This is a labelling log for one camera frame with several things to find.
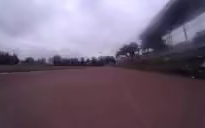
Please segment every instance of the asphalt surface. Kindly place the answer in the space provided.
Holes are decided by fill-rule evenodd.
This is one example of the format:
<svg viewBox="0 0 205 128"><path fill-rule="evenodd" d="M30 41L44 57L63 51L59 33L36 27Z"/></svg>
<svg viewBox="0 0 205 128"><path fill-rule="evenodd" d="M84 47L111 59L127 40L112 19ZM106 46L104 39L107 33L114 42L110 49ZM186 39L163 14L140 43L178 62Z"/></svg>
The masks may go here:
<svg viewBox="0 0 205 128"><path fill-rule="evenodd" d="M205 128L205 81L111 67L0 74L0 128Z"/></svg>

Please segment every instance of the structure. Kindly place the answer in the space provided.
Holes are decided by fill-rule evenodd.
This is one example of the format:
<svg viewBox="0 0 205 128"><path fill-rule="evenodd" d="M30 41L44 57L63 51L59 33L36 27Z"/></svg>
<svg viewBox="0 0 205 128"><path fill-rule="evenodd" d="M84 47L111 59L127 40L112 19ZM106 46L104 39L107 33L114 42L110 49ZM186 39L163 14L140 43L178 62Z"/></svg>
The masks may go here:
<svg viewBox="0 0 205 128"><path fill-rule="evenodd" d="M191 42L204 33L205 0L170 0L140 39L144 48L161 50L166 45Z"/></svg>

